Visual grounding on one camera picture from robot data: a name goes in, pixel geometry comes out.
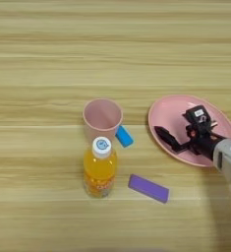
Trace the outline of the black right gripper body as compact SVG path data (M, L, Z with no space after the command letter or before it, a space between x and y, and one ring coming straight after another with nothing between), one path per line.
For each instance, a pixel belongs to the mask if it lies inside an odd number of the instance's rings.
M202 155L213 160L213 152L216 145L225 140L225 137L213 132L213 128L216 126L216 121L208 125L188 125L186 131L190 140L184 144L179 144L176 151L178 153L190 151L197 156Z

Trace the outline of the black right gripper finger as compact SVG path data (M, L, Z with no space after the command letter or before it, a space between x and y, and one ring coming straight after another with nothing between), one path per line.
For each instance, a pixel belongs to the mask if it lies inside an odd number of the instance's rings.
M189 148L189 143L185 143L185 144L180 144L176 138L171 135L169 133L168 130L166 130L163 127L160 126L155 126L154 127L155 133L156 135L163 141L165 142L167 145L169 145L171 147L171 149L175 152L175 153L181 153L185 150L187 150Z

